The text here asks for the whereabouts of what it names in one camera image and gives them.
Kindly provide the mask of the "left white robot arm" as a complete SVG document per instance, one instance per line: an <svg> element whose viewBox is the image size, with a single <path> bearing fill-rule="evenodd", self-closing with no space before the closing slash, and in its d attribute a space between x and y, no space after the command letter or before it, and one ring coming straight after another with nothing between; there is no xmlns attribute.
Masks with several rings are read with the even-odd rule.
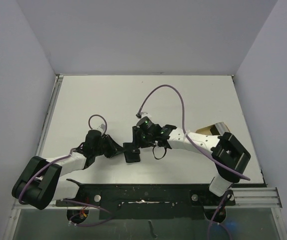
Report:
<svg viewBox="0 0 287 240"><path fill-rule="evenodd" d="M86 196L79 189L80 184L60 178L87 169L96 157L110 159L124 151L110 135L99 130L89 130L84 142L72 148L67 155L48 159L33 156L14 184L11 195L20 204L31 205L39 210L61 199L68 199L75 206L81 205Z"/></svg>

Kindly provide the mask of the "black leather card holder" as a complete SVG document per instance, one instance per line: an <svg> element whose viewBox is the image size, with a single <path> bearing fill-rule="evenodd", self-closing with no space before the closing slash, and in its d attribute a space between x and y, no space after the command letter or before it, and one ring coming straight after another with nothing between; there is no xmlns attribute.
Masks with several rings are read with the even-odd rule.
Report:
<svg viewBox="0 0 287 240"><path fill-rule="evenodd" d="M140 158L140 149L132 142L123 143L123 154L125 157L125 162L127 164L139 163Z"/></svg>

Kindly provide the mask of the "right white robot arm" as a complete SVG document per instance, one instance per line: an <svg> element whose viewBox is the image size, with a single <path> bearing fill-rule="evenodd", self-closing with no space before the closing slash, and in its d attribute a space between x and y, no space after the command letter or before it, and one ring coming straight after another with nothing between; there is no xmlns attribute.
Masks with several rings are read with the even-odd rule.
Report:
<svg viewBox="0 0 287 240"><path fill-rule="evenodd" d="M207 201L213 205L222 201L224 193L240 179L249 180L244 171L251 154L230 132L222 135L186 132L170 124L160 126L145 116L133 127L133 141L136 148L179 149L209 157L217 169L206 192Z"/></svg>

